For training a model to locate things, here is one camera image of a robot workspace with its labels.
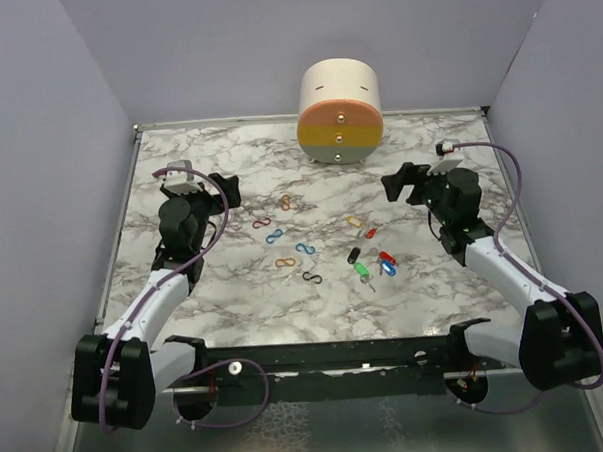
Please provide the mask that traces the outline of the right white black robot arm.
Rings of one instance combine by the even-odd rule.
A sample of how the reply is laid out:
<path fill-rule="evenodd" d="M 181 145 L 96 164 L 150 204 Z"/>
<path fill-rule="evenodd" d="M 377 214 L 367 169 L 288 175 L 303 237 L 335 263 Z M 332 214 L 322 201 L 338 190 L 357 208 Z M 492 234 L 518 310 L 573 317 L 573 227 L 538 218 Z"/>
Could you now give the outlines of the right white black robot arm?
<path fill-rule="evenodd" d="M 545 280 L 517 258 L 480 216 L 482 189 L 476 172 L 454 167 L 434 175 L 430 165 L 405 162 L 381 177 L 386 198 L 410 187 L 408 204 L 423 206 L 440 224 L 439 242 L 461 266 L 487 281 L 517 311 L 521 329 L 488 318 L 453 324 L 446 358 L 469 370 L 481 358 L 521 369 L 546 391 L 583 379 L 603 379 L 603 334 L 596 299 Z"/>

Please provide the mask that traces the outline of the yellow tag key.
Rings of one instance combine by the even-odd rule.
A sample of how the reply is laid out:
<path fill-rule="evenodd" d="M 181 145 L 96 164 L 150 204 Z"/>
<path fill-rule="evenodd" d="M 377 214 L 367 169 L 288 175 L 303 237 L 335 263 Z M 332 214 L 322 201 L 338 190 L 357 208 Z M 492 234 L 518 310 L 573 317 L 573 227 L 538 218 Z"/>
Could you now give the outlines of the yellow tag key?
<path fill-rule="evenodd" d="M 354 216 L 348 216 L 346 218 L 346 222 L 356 228 L 359 228 L 361 226 L 359 219 L 355 218 Z"/>

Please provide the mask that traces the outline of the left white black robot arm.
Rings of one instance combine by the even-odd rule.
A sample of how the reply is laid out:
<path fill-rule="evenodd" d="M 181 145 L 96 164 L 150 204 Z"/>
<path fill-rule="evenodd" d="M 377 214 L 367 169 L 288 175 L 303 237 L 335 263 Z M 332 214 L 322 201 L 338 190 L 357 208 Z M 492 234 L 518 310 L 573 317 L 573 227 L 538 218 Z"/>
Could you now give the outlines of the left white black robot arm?
<path fill-rule="evenodd" d="M 205 255 L 216 245 L 204 237 L 211 217 L 241 205 L 239 178 L 181 166 L 157 171 L 166 201 L 160 206 L 160 241 L 144 289 L 127 311 L 98 335 L 76 345 L 70 415 L 104 430 L 140 429 L 156 396 L 179 378 L 194 386 L 208 375 L 208 361 L 192 345 L 152 346 L 168 318 L 198 284 Z"/>

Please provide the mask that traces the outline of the small red tag key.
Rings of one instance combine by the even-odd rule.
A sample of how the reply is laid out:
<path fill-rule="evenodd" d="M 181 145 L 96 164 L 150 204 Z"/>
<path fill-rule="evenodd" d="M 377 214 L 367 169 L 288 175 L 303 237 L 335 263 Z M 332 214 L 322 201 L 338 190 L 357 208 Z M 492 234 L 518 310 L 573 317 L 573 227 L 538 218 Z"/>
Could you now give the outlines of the small red tag key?
<path fill-rule="evenodd" d="M 358 232 L 357 239 L 371 239 L 376 235 L 377 231 L 378 229 L 375 227 L 363 228 L 361 231 Z"/>

